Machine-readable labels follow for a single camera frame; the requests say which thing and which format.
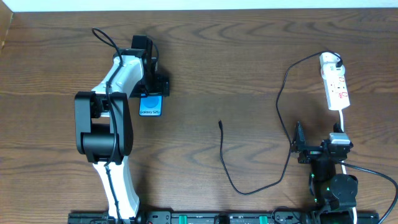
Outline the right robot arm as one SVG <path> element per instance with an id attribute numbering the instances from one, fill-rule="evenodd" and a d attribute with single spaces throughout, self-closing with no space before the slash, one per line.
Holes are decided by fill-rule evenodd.
<path id="1" fill-rule="evenodd" d="M 298 163 L 311 166 L 308 185 L 317 204 L 308 216 L 312 223 L 325 223 L 332 213 L 348 212 L 356 206 L 358 179 L 336 172 L 336 165 L 347 159 L 352 147 L 353 143 L 337 123 L 329 138 L 319 146 L 306 144 L 301 123 L 295 125 L 290 150 L 298 154 Z"/>

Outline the blue Galaxy smartphone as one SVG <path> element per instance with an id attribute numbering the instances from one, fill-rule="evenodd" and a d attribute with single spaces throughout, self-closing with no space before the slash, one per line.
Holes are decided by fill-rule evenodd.
<path id="1" fill-rule="evenodd" d="M 140 116 L 160 116 L 162 114 L 162 96 L 148 96 L 140 99 Z"/>

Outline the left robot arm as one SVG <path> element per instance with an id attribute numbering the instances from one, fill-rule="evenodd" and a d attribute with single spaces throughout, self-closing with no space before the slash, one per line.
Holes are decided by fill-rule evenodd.
<path id="1" fill-rule="evenodd" d="M 134 141 L 129 99 L 139 99 L 139 116 L 162 115 L 170 94 L 169 78 L 157 73 L 155 43 L 135 35 L 129 48 L 115 48 L 113 65 L 100 84 L 75 95 L 76 148 L 97 171 L 108 199 L 107 221 L 133 222 L 139 217 L 129 155 Z"/>

